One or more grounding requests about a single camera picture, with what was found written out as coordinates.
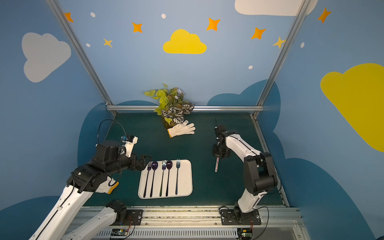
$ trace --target white cloud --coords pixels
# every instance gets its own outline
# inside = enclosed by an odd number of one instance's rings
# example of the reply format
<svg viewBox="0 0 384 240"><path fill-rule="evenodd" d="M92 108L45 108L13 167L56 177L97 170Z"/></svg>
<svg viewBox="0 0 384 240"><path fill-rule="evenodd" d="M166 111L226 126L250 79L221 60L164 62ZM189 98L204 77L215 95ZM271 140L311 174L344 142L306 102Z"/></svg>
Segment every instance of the white cloud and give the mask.
<svg viewBox="0 0 384 240"><path fill-rule="evenodd" d="M235 9L245 15L296 16L302 0L236 0ZM317 4L312 0L307 8L307 15Z"/></svg>
<svg viewBox="0 0 384 240"><path fill-rule="evenodd" d="M25 76L34 83L48 77L71 56L71 47L53 35L46 33L26 33L22 48L27 61L24 64Z"/></svg>

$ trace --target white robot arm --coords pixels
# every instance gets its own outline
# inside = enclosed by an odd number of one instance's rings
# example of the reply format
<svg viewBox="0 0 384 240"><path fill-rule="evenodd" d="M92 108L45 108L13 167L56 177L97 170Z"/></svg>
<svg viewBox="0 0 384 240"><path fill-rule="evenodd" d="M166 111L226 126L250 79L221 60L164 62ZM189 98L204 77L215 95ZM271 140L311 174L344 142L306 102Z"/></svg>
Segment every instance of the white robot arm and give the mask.
<svg viewBox="0 0 384 240"><path fill-rule="evenodd" d="M96 155L90 162L73 171L59 200L30 240L88 240L106 226L126 220L127 206L114 200L96 217L63 236L80 208L94 192L110 194L117 187L119 182L111 174L125 169L144 170L145 159L149 156L141 155L140 159L136 159L136 155L132 154L137 137L128 135L121 139L123 144L105 141L96 145Z"/></svg>
<svg viewBox="0 0 384 240"><path fill-rule="evenodd" d="M217 158L230 157L232 150L243 161L245 190L236 202L234 213L237 219L248 218L255 206L267 191L277 186L277 176L273 169L273 160L268 152L260 152L234 131L227 131L224 126L215 127L217 143L212 153Z"/></svg>

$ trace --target purple spoon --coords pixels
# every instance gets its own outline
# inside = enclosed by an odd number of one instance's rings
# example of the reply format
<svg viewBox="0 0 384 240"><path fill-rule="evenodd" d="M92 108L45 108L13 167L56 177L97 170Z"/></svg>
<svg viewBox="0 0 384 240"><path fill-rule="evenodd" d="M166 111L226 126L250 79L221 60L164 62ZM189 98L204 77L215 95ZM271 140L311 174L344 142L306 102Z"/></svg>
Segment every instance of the purple spoon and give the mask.
<svg viewBox="0 0 384 240"><path fill-rule="evenodd" d="M169 185L169 171L172 168L172 161L167 161L167 169L168 169L168 182L167 182L167 191L166 191L166 197L168 196L168 185Z"/></svg>
<svg viewBox="0 0 384 240"><path fill-rule="evenodd" d="M157 169L157 161L153 162L152 163L152 169L153 169L153 177L152 177L152 187L151 187L151 193L150 193L150 197L152 197L152 193L153 193L153 180L155 179L155 170Z"/></svg>

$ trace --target yellow cloud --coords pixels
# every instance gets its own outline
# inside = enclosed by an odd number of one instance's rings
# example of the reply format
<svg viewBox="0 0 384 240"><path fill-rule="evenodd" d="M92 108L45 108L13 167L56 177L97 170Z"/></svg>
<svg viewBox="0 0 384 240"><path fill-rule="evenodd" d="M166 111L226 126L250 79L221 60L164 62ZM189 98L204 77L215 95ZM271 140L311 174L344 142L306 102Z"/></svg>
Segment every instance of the yellow cloud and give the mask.
<svg viewBox="0 0 384 240"><path fill-rule="evenodd" d="M170 41L163 45L166 53L201 54L207 50L207 46L200 42L196 34L190 34L184 29L172 33Z"/></svg>
<svg viewBox="0 0 384 240"><path fill-rule="evenodd" d="M366 63L344 74L331 72L320 86L364 141L384 152L384 67Z"/></svg>

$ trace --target vent grille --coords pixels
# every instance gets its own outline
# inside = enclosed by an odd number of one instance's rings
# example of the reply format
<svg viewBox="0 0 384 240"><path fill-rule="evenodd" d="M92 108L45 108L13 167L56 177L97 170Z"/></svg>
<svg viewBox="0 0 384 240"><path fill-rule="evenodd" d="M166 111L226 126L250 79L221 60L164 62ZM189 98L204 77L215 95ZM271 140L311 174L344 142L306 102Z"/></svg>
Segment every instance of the vent grille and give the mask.
<svg viewBox="0 0 384 240"><path fill-rule="evenodd" d="M111 229L100 231L93 239L109 239ZM236 228L136 228L130 238L238 238ZM125 237L112 236L111 239Z"/></svg>

